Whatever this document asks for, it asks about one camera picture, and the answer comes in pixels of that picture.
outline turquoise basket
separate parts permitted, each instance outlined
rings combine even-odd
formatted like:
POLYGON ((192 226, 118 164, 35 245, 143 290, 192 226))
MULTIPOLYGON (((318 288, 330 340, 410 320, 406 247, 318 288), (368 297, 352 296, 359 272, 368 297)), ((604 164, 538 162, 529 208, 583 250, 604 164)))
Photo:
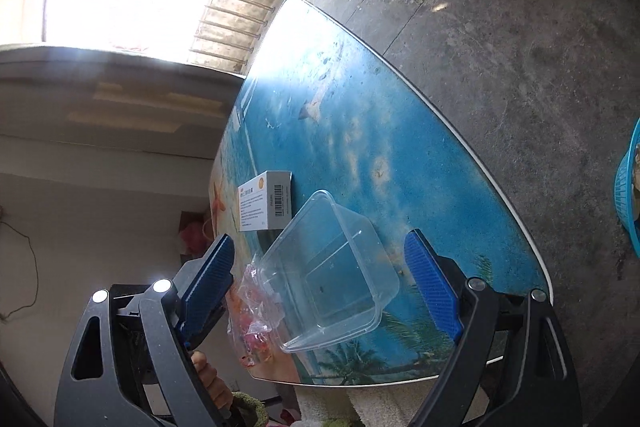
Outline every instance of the turquoise basket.
POLYGON ((634 158, 636 156, 636 146, 640 142, 640 118, 636 123, 636 128, 631 136, 631 143, 625 156, 620 162, 616 181, 613 186, 613 199, 616 203, 616 211, 620 221, 631 236, 631 244, 636 250, 636 255, 640 257, 640 220, 633 222, 631 198, 631 179, 634 171, 634 158))

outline human hand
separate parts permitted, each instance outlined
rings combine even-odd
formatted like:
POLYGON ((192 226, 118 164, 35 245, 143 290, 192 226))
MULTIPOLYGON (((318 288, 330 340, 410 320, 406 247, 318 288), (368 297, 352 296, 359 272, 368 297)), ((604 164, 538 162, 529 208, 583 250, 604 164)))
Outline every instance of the human hand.
POLYGON ((193 362, 193 367, 196 368, 200 381, 209 392, 209 396, 213 403, 216 404, 216 407, 218 409, 229 408, 234 396, 222 378, 218 377, 216 368, 207 362, 207 355, 201 351, 193 351, 191 362, 193 362))

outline transparent plastic box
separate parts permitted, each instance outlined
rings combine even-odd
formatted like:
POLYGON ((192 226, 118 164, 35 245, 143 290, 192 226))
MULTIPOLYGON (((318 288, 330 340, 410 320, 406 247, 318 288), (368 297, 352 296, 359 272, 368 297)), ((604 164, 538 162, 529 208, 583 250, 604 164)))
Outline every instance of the transparent plastic box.
POLYGON ((318 190, 257 263, 279 302, 273 325, 286 353, 331 346, 375 329, 398 293, 398 274, 369 219, 318 190))

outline small cardboard box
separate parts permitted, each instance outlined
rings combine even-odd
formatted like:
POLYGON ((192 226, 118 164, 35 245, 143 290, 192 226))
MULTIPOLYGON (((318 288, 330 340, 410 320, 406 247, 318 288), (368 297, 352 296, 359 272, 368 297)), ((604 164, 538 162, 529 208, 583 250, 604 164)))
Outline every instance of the small cardboard box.
POLYGON ((291 221, 291 172, 265 171, 238 187, 240 232, 279 230, 291 221))

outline cable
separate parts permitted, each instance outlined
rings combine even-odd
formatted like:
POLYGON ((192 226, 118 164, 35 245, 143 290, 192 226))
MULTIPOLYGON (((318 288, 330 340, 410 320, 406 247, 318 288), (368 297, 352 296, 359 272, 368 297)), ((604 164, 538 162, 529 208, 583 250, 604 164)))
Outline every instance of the cable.
POLYGON ((33 302, 31 304, 25 304, 24 306, 20 306, 19 308, 16 308, 15 310, 7 313, 6 315, 0 313, 0 322, 5 323, 7 321, 7 319, 9 317, 11 317, 11 315, 13 315, 14 313, 17 313, 20 310, 24 310, 26 308, 31 308, 36 303, 36 300, 38 300, 38 291, 40 289, 40 274, 38 273, 38 261, 36 260, 36 253, 33 251, 33 247, 31 246, 31 237, 29 237, 28 235, 26 235, 26 234, 24 234, 22 232, 19 232, 18 230, 15 230, 14 227, 9 225, 9 223, 7 223, 6 221, 0 221, 0 225, 5 225, 6 227, 9 227, 15 233, 17 233, 18 235, 21 235, 22 237, 24 237, 28 241, 29 248, 31 250, 31 254, 33 255, 33 264, 36 267, 36 295, 34 295, 34 297, 33 297, 33 302))

